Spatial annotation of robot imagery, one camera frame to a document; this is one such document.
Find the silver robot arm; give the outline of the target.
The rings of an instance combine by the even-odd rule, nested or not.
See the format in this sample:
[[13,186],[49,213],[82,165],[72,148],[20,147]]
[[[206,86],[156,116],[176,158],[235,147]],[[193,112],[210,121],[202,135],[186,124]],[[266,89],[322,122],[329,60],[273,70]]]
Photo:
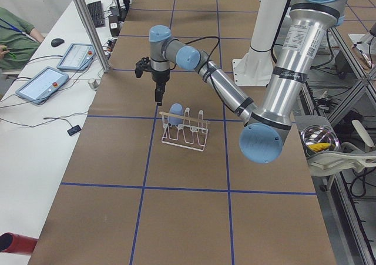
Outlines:
[[297,0],[291,6],[291,26],[260,104],[231,80],[202,50],[180,42],[169,27],[149,31],[147,70],[156,84],[155,101],[162,104],[170,65],[197,72],[220,100],[244,123],[240,150],[256,163],[276,160],[292,127],[290,115],[326,31],[337,26],[347,0]]

